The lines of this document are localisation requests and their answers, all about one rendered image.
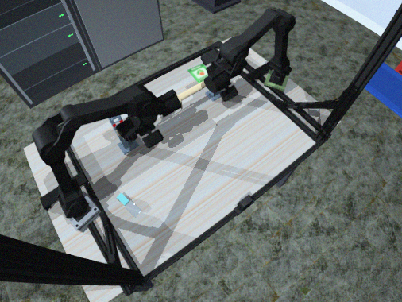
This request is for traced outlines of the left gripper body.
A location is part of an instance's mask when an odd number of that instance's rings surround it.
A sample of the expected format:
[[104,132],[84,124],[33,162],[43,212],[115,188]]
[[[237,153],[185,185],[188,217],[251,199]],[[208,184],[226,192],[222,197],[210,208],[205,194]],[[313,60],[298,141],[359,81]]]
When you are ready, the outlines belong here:
[[155,126],[153,124],[150,126],[140,126],[139,128],[142,128],[142,132],[144,134],[149,134],[148,136],[142,138],[142,141],[145,143],[147,148],[153,147],[164,139],[159,130],[151,132],[155,129]]

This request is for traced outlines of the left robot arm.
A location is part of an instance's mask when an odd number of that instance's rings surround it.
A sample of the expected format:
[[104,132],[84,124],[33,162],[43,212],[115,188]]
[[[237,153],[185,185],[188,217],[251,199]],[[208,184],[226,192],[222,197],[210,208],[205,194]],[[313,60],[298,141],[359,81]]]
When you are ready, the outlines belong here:
[[[47,117],[32,133],[40,158],[51,167],[58,182],[57,199],[66,218],[73,217],[78,222],[91,211],[77,180],[71,180],[64,163],[65,151],[71,145],[75,132],[82,125],[129,114],[116,126],[116,130],[126,141],[135,141],[138,131],[142,130],[140,126],[150,126],[158,115],[166,117],[182,107],[173,89],[159,97],[151,93],[144,85],[138,84],[125,89],[120,95],[76,105],[67,104]],[[59,135],[56,127],[62,122],[64,125]]]

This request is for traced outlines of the long beige rail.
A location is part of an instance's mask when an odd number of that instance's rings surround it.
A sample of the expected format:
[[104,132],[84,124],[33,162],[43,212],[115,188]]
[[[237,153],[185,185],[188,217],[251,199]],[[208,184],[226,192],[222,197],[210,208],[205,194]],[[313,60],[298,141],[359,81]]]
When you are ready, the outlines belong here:
[[204,81],[201,83],[198,83],[197,85],[195,85],[194,87],[189,88],[188,90],[182,92],[181,94],[177,95],[177,97],[179,98],[181,105],[182,105],[182,100],[184,100],[185,98],[189,97],[190,95],[195,94],[197,91],[200,91],[202,89],[204,89],[206,87]]

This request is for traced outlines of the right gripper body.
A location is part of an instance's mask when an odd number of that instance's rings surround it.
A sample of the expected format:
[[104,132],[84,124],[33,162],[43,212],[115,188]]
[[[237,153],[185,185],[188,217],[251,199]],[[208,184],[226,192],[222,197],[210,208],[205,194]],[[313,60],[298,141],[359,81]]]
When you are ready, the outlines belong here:
[[[217,54],[218,54],[217,51],[215,49],[213,49],[209,52],[204,53],[201,56],[201,60],[205,66],[211,63],[211,65],[208,67],[210,73],[214,72],[217,69],[217,65],[214,64],[215,57],[217,56]],[[231,82],[229,82],[226,86],[224,86],[222,88],[222,89],[225,89],[225,91],[220,92],[220,95],[224,102],[226,102],[238,95],[238,91],[237,91],[236,87],[234,85],[232,87],[229,87],[230,85],[231,85]]]

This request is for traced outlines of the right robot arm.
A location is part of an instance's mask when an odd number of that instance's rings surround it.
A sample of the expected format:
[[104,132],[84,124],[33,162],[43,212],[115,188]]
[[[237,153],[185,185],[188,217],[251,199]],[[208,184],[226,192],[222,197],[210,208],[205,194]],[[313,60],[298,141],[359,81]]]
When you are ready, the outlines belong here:
[[[269,66],[273,69],[269,82],[282,86],[285,76],[289,76],[292,70],[287,48],[288,33],[295,23],[296,17],[282,9],[267,9],[245,32],[222,44],[214,62],[217,69],[204,79],[207,89],[216,93],[227,85],[230,79],[239,76],[248,64],[245,58],[249,55],[249,49],[271,28],[275,32],[275,52],[269,61]],[[226,62],[221,60],[222,57]]]

